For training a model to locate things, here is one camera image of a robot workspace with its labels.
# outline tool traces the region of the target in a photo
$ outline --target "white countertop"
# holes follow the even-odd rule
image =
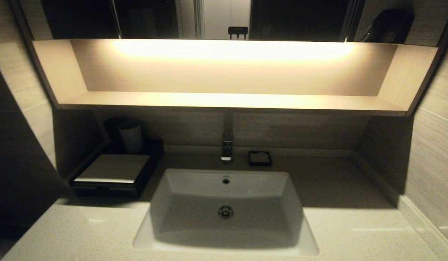
[[[273,157],[273,162],[272,167],[254,168],[246,166],[245,157],[237,157],[233,165],[226,166],[214,155],[165,155],[139,201],[85,198],[55,203],[3,260],[438,260],[414,228],[350,160]],[[133,248],[149,199],[168,167],[290,173],[320,254],[254,256]]]

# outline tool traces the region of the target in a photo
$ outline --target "white cup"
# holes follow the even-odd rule
[[[142,150],[142,134],[137,121],[128,120],[119,124],[118,131],[129,153],[136,153]]]

